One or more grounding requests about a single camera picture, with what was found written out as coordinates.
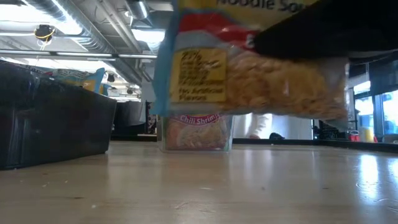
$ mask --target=instant noodle cup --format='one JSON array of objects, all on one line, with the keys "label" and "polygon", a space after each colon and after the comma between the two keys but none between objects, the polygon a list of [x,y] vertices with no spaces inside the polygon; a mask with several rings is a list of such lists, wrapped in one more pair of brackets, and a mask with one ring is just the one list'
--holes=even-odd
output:
[{"label": "instant noodle cup", "polygon": [[232,143],[232,116],[180,115],[162,118],[161,150],[227,152]]},{"label": "instant noodle cup", "polygon": [[346,118],[346,58],[281,60],[254,51],[256,34],[315,2],[174,1],[155,69],[152,112]]}]

